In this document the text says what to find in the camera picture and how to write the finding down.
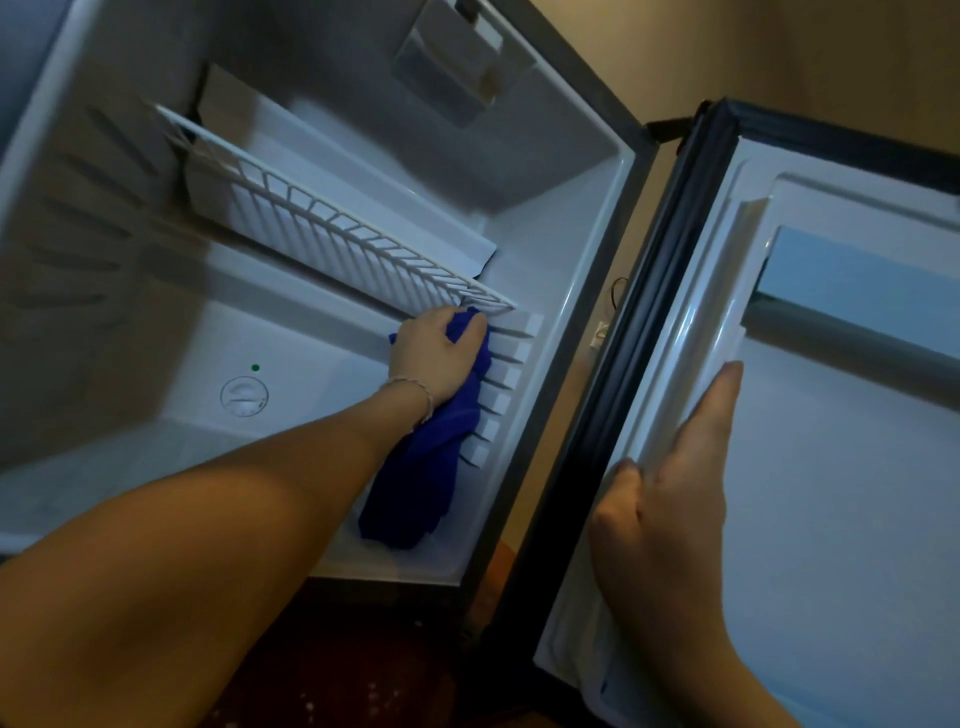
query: hand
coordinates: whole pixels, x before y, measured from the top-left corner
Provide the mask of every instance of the hand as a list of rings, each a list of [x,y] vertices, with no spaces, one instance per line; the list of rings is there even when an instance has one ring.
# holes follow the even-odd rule
[[[467,381],[487,333],[487,317],[476,314],[460,341],[446,338],[446,325],[456,306],[435,308],[403,323],[390,354],[390,376],[417,379],[430,390],[439,407]]]
[[[627,638],[666,687],[728,670],[736,655],[723,617],[723,472],[743,364],[717,375],[652,478],[617,466],[593,514],[597,583]]]

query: bracelet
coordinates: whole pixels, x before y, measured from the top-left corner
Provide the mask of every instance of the bracelet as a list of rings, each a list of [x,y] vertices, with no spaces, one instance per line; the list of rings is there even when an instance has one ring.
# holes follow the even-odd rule
[[[420,420],[420,424],[423,425],[427,420],[433,417],[433,393],[430,392],[430,388],[427,387],[426,384],[421,382],[419,379],[414,379],[411,376],[391,376],[389,379],[383,382],[383,384],[380,386],[380,389],[383,389],[384,387],[389,387],[391,384],[398,381],[412,382],[413,384],[416,384],[417,386],[419,386],[419,388],[422,389],[423,392],[426,394],[426,400],[427,400],[427,403],[430,405],[430,410],[426,413],[426,417]]]

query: refrigerator shelf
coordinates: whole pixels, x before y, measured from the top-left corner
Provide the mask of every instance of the refrigerator shelf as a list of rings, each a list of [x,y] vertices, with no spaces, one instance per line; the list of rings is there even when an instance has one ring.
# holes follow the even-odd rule
[[[342,259],[346,252],[354,266],[365,262],[370,269],[369,276],[378,279],[375,285],[391,291],[391,299],[397,297],[408,302],[399,303],[398,307],[419,313],[438,305],[473,305],[492,316],[516,309],[516,304],[507,297],[451,271],[199,124],[160,105],[152,109],[164,136],[189,153],[191,160],[202,164],[205,171],[222,181],[249,190],[262,203],[292,215],[298,227],[306,226],[313,232],[310,242],[315,242],[317,247],[342,249],[316,251],[318,257],[329,255]],[[330,272],[323,265],[313,267]]]

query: blue microfiber towel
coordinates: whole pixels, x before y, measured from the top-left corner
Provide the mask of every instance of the blue microfiber towel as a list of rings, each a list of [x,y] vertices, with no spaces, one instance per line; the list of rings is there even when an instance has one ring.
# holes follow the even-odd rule
[[[446,338],[459,341],[479,311],[456,313]],[[396,334],[390,343],[396,342]],[[360,535],[390,548],[413,548],[450,509],[460,446],[480,424],[480,381],[490,368],[490,330],[464,386],[387,456],[360,514]]]

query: mini fridge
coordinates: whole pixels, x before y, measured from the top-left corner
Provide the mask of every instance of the mini fridge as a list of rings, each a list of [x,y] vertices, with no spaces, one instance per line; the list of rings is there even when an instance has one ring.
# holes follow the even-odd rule
[[[960,720],[960,161],[735,101],[636,120],[528,0],[45,0],[0,107],[0,553],[349,406],[437,305],[492,330],[455,497],[315,598],[462,610],[660,142],[680,156],[484,636],[492,690],[675,721],[584,527],[746,363],[725,608],[808,725]]]

